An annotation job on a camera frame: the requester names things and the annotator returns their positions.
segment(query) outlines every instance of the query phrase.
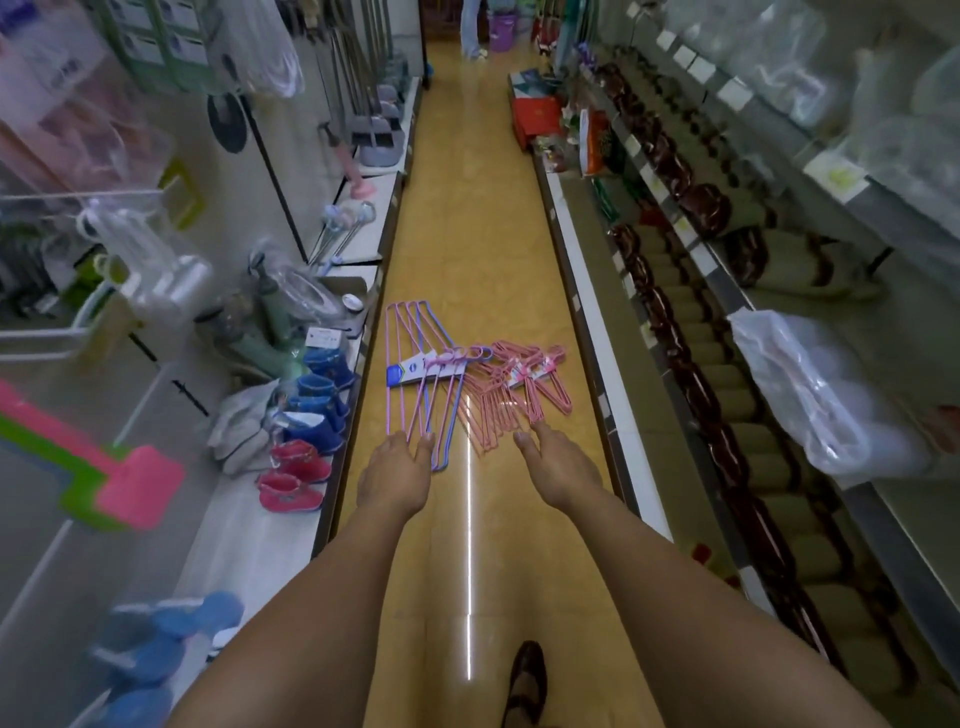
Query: sandal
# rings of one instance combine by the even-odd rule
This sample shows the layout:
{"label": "sandal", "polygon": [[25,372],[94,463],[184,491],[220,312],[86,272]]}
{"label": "sandal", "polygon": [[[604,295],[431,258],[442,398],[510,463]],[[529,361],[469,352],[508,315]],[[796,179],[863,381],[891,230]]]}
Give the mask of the sandal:
{"label": "sandal", "polygon": [[[540,695],[536,702],[527,695],[510,694],[513,693],[514,683],[522,672],[533,676],[537,682],[537,691]],[[509,691],[507,707],[503,710],[500,728],[503,728],[506,724],[507,714],[514,708],[522,708],[530,719],[531,725],[537,725],[540,722],[540,716],[543,715],[543,707],[546,705],[546,661],[543,659],[543,650],[539,643],[527,640],[516,652],[514,666],[510,670]]]}

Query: forearm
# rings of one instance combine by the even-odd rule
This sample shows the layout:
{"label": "forearm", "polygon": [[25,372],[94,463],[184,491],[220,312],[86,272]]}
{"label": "forearm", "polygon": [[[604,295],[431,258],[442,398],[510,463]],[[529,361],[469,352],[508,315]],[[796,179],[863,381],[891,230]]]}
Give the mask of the forearm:
{"label": "forearm", "polygon": [[359,508],[230,642],[168,728],[360,726],[404,524],[385,509]]}
{"label": "forearm", "polygon": [[585,489],[569,516],[670,728],[886,725],[799,638],[684,557],[612,494]]}

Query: store aisle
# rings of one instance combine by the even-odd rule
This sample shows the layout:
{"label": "store aisle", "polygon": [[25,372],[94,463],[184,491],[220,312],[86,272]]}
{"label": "store aisle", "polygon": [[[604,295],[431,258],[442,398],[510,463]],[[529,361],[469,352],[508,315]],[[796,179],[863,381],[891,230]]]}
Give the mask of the store aisle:
{"label": "store aisle", "polygon": [[[547,420],[604,463],[537,180],[516,146],[507,74],[537,63],[515,50],[461,61],[429,49],[436,69],[417,130],[385,302],[427,299],[458,343],[563,344],[573,399]],[[383,319],[341,522],[385,434]],[[449,467],[407,526],[387,590],[370,728],[499,725],[525,639],[540,641],[549,699],[541,724],[658,726],[660,717],[599,572],[564,516],[544,505],[512,441],[479,457],[458,427]]]}

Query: hand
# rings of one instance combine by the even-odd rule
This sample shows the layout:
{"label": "hand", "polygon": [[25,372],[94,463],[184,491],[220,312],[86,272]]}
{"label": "hand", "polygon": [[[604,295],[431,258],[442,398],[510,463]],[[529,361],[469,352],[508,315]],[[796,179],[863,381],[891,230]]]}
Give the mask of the hand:
{"label": "hand", "polygon": [[527,461],[534,487],[547,505],[569,515],[574,499],[581,493],[603,490],[600,471],[580,447],[545,422],[531,428],[540,440],[540,449],[526,432],[515,432],[514,442]]}
{"label": "hand", "polygon": [[413,518],[426,505],[430,493],[430,453],[433,434],[420,438],[413,457],[407,449],[407,438],[395,432],[373,451],[370,463],[360,474],[357,484],[358,507],[382,507]]}

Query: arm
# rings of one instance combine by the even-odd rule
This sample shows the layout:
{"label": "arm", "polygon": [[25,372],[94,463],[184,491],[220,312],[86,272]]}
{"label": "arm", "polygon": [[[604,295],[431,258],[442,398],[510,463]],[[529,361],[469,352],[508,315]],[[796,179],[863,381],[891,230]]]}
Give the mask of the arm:
{"label": "arm", "polygon": [[428,436],[411,458],[402,432],[373,452],[347,525],[230,641],[167,728],[363,724],[387,578],[426,504],[430,452]]}
{"label": "arm", "polygon": [[534,485],[589,548],[663,721],[679,726],[886,726],[816,652],[636,518],[565,435],[518,433]]}

